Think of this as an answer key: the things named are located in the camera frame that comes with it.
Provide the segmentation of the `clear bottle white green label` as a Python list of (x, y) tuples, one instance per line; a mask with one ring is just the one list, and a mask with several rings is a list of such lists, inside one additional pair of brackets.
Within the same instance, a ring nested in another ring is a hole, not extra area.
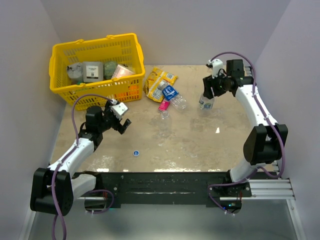
[(201, 110), (211, 110), (213, 108), (215, 98), (211, 93), (202, 93), (199, 98), (199, 107)]

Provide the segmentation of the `blue white bottle cap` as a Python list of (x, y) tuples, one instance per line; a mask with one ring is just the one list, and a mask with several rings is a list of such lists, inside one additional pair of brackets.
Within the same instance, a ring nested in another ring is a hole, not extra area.
[(139, 156), (139, 154), (140, 154), (140, 152), (139, 152), (138, 150), (135, 150), (135, 151), (133, 152), (133, 155), (134, 155), (135, 157)]

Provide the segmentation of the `clear unlabelled plastic bottle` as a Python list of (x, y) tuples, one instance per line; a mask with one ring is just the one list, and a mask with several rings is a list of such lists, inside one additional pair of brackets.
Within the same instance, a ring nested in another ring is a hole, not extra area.
[(159, 132), (164, 138), (169, 137), (172, 133), (172, 119), (167, 110), (160, 114)]

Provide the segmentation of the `clear bottle blue label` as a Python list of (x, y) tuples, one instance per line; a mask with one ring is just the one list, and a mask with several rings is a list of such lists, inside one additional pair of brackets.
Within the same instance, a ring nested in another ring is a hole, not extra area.
[(167, 81), (162, 80), (157, 88), (176, 110), (182, 111), (187, 108), (186, 99)]

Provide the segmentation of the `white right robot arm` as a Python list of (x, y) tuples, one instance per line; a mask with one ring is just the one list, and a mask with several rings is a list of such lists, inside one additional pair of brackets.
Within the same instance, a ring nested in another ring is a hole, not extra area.
[(265, 165), (285, 161), (285, 143), (288, 128), (279, 124), (263, 103), (254, 77), (245, 75), (241, 59), (227, 61), (211, 59), (206, 65), (211, 75), (203, 78), (204, 91), (199, 99), (203, 111), (213, 108), (215, 98), (228, 92), (243, 106), (252, 130), (243, 145), (243, 160), (229, 171), (230, 180), (223, 183), (223, 192), (230, 197), (240, 190), (240, 183), (249, 179)]

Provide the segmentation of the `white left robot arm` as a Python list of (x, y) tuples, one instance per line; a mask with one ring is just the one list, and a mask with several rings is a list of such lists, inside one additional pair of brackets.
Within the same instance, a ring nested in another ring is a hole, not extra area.
[(33, 174), (30, 209), (56, 215), (67, 215), (74, 198), (85, 193), (99, 196), (104, 184), (90, 174), (73, 178), (81, 164), (95, 152), (103, 140), (103, 133), (113, 129), (123, 134), (131, 124), (129, 119), (121, 120), (128, 107), (123, 103), (107, 103), (104, 108), (91, 106), (86, 110), (85, 122), (76, 132), (76, 140), (70, 149), (47, 168), (38, 168)]

